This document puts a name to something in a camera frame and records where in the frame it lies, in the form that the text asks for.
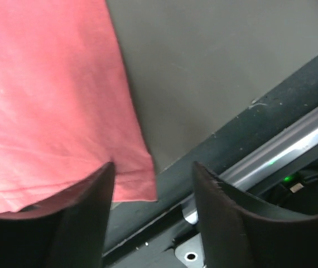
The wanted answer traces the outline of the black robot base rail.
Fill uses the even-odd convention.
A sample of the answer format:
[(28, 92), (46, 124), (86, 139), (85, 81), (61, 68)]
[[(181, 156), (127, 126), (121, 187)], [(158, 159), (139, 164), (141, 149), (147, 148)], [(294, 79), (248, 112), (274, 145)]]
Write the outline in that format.
[(265, 202), (318, 214), (318, 56), (162, 171), (157, 202), (112, 210), (105, 267), (207, 267), (195, 162)]

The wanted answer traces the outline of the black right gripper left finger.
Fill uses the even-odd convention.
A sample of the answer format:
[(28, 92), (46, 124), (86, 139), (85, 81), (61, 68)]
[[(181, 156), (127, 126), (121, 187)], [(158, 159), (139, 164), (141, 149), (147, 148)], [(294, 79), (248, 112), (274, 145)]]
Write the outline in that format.
[(0, 268), (102, 267), (115, 165), (19, 212), (0, 213)]

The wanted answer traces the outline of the salmon pink t-shirt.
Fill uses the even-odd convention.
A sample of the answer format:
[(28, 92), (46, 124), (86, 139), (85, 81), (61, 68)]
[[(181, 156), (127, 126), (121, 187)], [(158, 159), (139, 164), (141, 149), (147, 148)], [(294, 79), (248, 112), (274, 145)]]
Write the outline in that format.
[(115, 163), (115, 202), (155, 201), (105, 1), (0, 1), (0, 213)]

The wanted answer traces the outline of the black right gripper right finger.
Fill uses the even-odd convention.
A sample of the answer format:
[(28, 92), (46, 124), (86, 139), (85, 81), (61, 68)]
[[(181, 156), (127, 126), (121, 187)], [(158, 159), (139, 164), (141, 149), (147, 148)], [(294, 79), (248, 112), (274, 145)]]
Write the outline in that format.
[(207, 267), (318, 267), (318, 214), (265, 202), (199, 162), (193, 173)]

